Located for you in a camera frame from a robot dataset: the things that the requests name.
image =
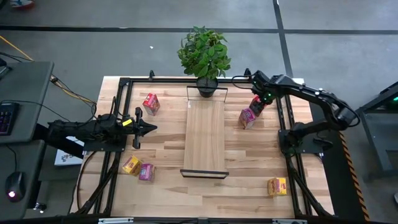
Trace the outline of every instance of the yellow snack box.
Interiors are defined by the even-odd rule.
[[[275,177],[268,180],[269,195],[286,195],[286,178]]]
[[[131,175],[137,176],[141,170],[142,162],[135,156],[131,156],[129,160],[123,165],[123,170]]]

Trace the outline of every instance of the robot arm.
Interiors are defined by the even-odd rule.
[[[88,122],[64,122],[56,120],[49,123],[49,136],[51,141],[65,139],[74,136],[83,142],[103,142],[117,144],[121,136],[134,134],[133,147],[139,149],[141,144],[139,137],[157,129],[157,126],[148,124],[142,120],[142,110],[136,108],[136,119],[127,118],[124,121],[114,114],[104,114],[98,119]]]
[[[312,121],[307,124],[294,124],[286,136],[286,140],[291,146],[298,146],[301,139],[310,133],[317,133],[327,129],[336,131],[345,130],[350,127],[351,122],[355,118],[358,119],[358,115],[354,110],[334,94],[322,89],[316,90],[295,83],[290,77],[285,75],[274,75],[268,78],[261,71],[257,71],[252,78],[252,84],[252,92],[259,96],[264,105],[271,104],[277,97],[293,95],[315,103],[323,110],[325,115],[325,119],[323,120]]]

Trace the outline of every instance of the concrete floor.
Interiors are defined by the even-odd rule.
[[[272,0],[36,0],[31,11],[0,11],[0,24],[24,26],[162,27],[276,29]],[[279,0],[285,29],[397,30],[398,1]],[[54,74],[72,90],[96,100],[105,75],[183,75],[176,51],[184,33],[89,33],[0,31],[35,60],[55,62]],[[226,33],[233,59],[228,76],[246,67],[268,75],[285,73],[278,34]],[[322,87],[354,109],[398,79],[397,35],[286,35],[294,77]],[[0,42],[2,52],[19,55]],[[70,120],[85,121],[88,107],[53,85],[45,105]],[[40,122],[57,116],[43,110]],[[365,183],[377,169],[362,126],[345,131],[371,220],[395,223],[398,208],[392,194],[398,179]],[[71,191],[73,184],[54,184]],[[67,210],[56,211],[58,215]]]

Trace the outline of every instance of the small cardboard box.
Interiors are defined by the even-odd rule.
[[[141,170],[142,162],[135,156],[131,156],[123,165],[123,170],[131,175],[137,176]]]
[[[155,176],[155,166],[152,164],[141,165],[141,171],[139,173],[140,180],[153,181]]]
[[[286,195],[286,178],[275,177],[268,180],[269,195]]]
[[[261,103],[259,96],[256,95],[251,101],[249,108],[253,111],[256,117],[259,117],[266,106],[267,105],[264,103]]]
[[[155,116],[157,113],[157,110],[160,108],[160,103],[157,99],[156,94],[154,93],[149,93],[147,95],[147,98],[145,98],[144,102],[142,103],[144,106],[145,110],[149,115]]]
[[[250,108],[243,109],[239,116],[239,121],[243,125],[243,129],[249,129],[253,126],[256,116]]]

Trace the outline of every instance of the red box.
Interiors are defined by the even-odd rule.
[[[149,93],[147,98],[145,98],[144,102],[142,103],[145,110],[148,114],[155,116],[157,110],[160,108],[160,103],[157,100],[157,96],[154,93]]]
[[[264,103],[261,103],[259,96],[256,95],[251,101],[249,108],[253,111],[254,115],[258,117],[266,106],[267,105]]]

